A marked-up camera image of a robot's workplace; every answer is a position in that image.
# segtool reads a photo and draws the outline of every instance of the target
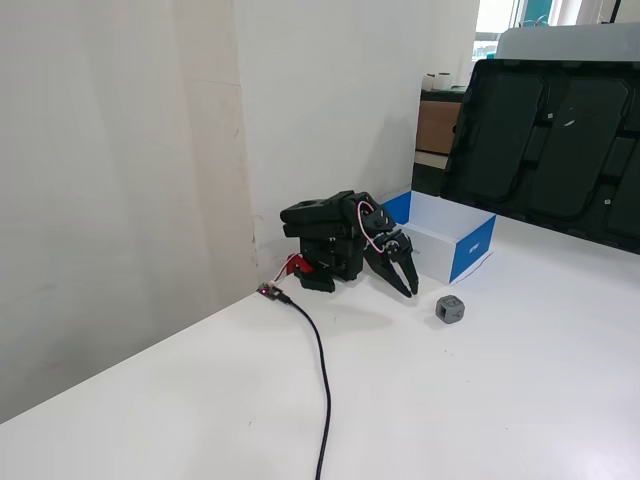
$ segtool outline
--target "white paper roll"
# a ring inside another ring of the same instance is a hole
[[[440,72],[438,75],[436,75],[433,89],[449,90],[452,85],[453,85],[453,79],[451,78],[451,74],[448,72]]]
[[[436,80],[435,73],[427,73],[424,77],[422,77],[422,89],[430,92],[433,90],[433,83]]]

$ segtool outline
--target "white container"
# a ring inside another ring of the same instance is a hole
[[[493,213],[418,192],[396,197],[385,207],[411,238],[413,262],[422,275],[450,284],[489,252]]]

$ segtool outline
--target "red component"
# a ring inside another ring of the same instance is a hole
[[[309,263],[302,258],[302,255],[298,254],[287,264],[287,275],[292,274],[296,267],[299,267],[300,270],[304,273],[313,272],[313,267],[309,265]]]

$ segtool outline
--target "black plastic tray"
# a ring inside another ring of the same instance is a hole
[[[640,63],[486,60],[441,196],[640,253]]]

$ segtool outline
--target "cardboard box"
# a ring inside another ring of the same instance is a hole
[[[415,191],[384,205],[411,237],[413,261],[422,275],[452,283],[489,251],[493,213]]]
[[[420,102],[416,150],[448,155],[455,134],[460,104],[453,102]]]

